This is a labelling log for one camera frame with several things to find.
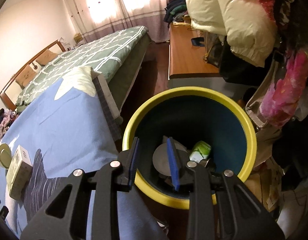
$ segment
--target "green bedspread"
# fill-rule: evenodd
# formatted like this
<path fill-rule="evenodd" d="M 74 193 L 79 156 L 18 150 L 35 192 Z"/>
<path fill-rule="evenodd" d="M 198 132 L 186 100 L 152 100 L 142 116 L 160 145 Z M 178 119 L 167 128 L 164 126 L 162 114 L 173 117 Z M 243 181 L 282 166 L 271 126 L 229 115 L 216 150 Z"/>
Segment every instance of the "green bedspread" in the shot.
<path fill-rule="evenodd" d="M 24 88 L 16 105 L 30 104 L 56 80 L 78 66 L 91 66 L 102 72 L 109 82 L 147 31 L 144 26 L 132 27 L 58 55 Z"/>

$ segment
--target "blue blanket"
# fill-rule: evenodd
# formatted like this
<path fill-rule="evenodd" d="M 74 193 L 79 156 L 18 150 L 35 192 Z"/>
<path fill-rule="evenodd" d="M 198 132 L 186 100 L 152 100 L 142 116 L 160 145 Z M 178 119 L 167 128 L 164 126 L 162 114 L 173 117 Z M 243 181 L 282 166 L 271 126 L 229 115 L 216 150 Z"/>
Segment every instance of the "blue blanket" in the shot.
<path fill-rule="evenodd" d="M 71 88 L 54 100 L 62 78 L 45 90 L 18 117 L 2 142 L 12 153 L 23 146 L 33 164 L 31 180 L 21 201 L 11 199 L 6 192 L 6 171 L 0 167 L 0 199 L 9 209 L 9 227 L 21 234 L 36 211 L 57 186 L 73 170 L 85 172 L 100 169 L 117 158 L 117 150 L 106 123 L 100 101 L 80 90 Z M 91 236 L 91 205 L 87 239 Z M 121 240 L 167 239 L 137 191 L 118 192 L 118 220 Z"/>

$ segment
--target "jacket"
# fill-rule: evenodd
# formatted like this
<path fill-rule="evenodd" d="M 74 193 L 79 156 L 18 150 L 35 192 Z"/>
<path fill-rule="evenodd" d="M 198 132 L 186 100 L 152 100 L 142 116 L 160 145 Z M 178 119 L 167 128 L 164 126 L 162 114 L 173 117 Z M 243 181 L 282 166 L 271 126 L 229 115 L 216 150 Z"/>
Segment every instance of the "jacket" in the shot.
<path fill-rule="evenodd" d="M 236 56 L 264 67 L 277 27 L 257 0 L 186 0 L 186 5 L 193 28 L 227 35 Z"/>

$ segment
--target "green can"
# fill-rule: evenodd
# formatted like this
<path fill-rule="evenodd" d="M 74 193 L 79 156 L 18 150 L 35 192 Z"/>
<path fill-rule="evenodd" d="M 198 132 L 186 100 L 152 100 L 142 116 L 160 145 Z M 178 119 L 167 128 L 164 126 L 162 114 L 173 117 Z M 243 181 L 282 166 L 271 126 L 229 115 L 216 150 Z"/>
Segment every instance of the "green can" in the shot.
<path fill-rule="evenodd" d="M 207 159 L 211 151 L 211 146 L 204 142 L 199 141 L 196 143 L 190 153 L 190 160 L 199 163 L 202 159 Z"/>

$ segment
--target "white box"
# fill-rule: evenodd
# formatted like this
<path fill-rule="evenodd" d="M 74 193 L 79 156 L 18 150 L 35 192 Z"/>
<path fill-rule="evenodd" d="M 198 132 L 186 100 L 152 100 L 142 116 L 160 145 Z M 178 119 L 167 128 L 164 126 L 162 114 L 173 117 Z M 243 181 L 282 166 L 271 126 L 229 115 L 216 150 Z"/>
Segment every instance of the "white box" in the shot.
<path fill-rule="evenodd" d="M 32 168 L 29 153 L 19 145 L 6 174 L 7 190 L 11 198 L 21 198 L 21 192 L 30 178 Z"/>

